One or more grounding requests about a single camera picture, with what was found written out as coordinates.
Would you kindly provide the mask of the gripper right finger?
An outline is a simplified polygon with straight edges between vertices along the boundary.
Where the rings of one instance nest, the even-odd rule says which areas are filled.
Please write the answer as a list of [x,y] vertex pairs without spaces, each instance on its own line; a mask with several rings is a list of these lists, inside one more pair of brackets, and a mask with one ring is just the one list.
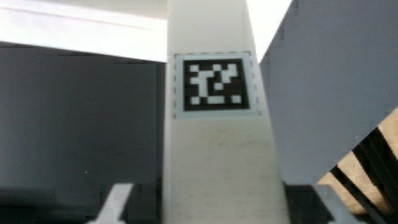
[[350,213],[328,185],[286,185],[291,224],[368,224]]

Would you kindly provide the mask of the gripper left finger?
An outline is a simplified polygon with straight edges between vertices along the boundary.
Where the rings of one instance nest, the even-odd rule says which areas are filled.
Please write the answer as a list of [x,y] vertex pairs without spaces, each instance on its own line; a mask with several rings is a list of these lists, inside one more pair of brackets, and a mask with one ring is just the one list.
[[96,216],[85,224],[156,224],[158,187],[154,183],[112,185]]

